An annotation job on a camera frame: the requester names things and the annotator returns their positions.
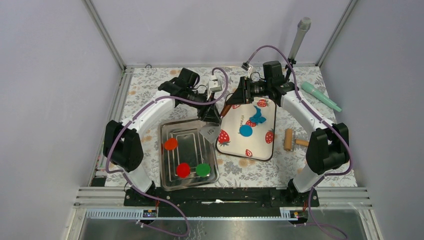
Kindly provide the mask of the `blue dough piece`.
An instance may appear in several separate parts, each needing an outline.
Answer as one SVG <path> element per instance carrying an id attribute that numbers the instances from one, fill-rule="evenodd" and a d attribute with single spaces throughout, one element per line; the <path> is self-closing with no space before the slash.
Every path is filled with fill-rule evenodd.
<path id="1" fill-rule="evenodd" d="M 247 124 L 241 125 L 239 128 L 239 134 L 243 137 L 250 137 L 253 134 L 253 128 Z"/>

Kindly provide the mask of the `white strawberry print tray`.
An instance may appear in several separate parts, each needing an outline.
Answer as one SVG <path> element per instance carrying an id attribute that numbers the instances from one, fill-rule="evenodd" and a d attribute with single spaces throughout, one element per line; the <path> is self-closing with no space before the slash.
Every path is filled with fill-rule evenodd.
<path id="1" fill-rule="evenodd" d="M 219 153 L 269 161 L 273 156 L 276 104 L 267 98 L 256 97 L 250 104 L 234 104 L 221 122 L 216 140 Z"/>

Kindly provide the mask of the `blue dough scrap strip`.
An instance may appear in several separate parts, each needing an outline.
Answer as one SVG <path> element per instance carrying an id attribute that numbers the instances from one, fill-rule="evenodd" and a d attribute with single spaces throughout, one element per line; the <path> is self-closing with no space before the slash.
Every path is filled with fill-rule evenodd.
<path id="1" fill-rule="evenodd" d="M 254 106 L 254 108 L 255 108 L 256 112 L 253 116 L 251 116 L 249 118 L 250 122 L 257 124 L 257 125 L 263 124 L 264 122 L 266 122 L 267 119 L 262 115 L 261 109 L 257 106 Z"/>

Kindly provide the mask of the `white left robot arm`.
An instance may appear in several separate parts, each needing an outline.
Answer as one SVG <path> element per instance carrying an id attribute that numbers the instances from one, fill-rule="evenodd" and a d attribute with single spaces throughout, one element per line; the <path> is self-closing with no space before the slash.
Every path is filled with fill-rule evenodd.
<path id="1" fill-rule="evenodd" d="M 179 75 L 161 83 L 157 92 L 139 110 L 121 121 L 110 120 L 104 133 L 103 155 L 106 162 L 118 167 L 129 185 L 137 190 L 136 199 L 144 206 L 152 204 L 155 192 L 150 187 L 153 181 L 142 166 L 144 151 L 141 137 L 165 114 L 180 104 L 197 110 L 199 120 L 220 124 L 221 118 L 216 103 L 222 99 L 228 89 L 229 79 L 224 76 L 221 83 L 215 73 L 211 73 L 204 92 L 196 86 L 200 75 L 183 68 Z"/>

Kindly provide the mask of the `metal spatula wooden handle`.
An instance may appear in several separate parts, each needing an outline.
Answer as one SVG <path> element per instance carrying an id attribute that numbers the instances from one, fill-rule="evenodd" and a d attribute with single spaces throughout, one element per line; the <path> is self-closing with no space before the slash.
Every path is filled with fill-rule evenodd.
<path id="1" fill-rule="evenodd" d="M 220 124 L 209 123 L 207 122 L 204 126 L 202 126 L 198 131 L 199 133 L 211 144 L 214 144 L 218 139 L 221 132 L 221 124 L 223 118 L 230 110 L 231 105 L 224 105 L 222 111 L 220 112 Z"/>

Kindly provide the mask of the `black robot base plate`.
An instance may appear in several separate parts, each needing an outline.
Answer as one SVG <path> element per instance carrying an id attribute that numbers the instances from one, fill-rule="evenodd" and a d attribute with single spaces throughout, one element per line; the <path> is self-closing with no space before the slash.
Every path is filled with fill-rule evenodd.
<path id="1" fill-rule="evenodd" d="M 160 201 L 136 192 L 133 188 L 125 191 L 125 207 L 152 207 L 159 217 L 281 217 L 282 210 L 289 208 L 306 210 L 308 206 L 319 207 L 318 194 L 302 193 L 291 199 L 285 188 L 274 187 L 193 187 L 165 191 L 154 187 L 147 192 Z"/>

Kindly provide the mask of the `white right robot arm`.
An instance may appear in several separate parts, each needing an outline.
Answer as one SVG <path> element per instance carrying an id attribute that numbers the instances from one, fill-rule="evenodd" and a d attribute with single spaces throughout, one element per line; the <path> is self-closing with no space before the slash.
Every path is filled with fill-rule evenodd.
<path id="1" fill-rule="evenodd" d="M 289 112 L 309 135 L 306 165 L 302 172 L 288 184 L 287 201 L 293 206 L 301 205 L 306 192 L 316 186 L 330 170 L 335 170 L 350 160 L 349 129 L 343 123 L 326 120 L 313 106 L 303 99 L 295 82 L 289 82 L 283 74 L 279 61 L 263 64 L 261 81 L 248 76 L 239 79 L 234 93 L 226 105 L 251 104 L 255 97 L 268 97 L 276 105 Z"/>

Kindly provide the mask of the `wooden double-ended dough roller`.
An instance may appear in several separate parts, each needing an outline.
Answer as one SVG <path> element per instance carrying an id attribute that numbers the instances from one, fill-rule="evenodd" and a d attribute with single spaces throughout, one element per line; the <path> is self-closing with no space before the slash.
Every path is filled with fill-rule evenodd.
<path id="1" fill-rule="evenodd" d="M 283 149 L 293 152 L 296 146 L 308 147 L 309 142 L 296 137 L 296 132 L 292 128 L 287 128 L 284 132 Z"/>

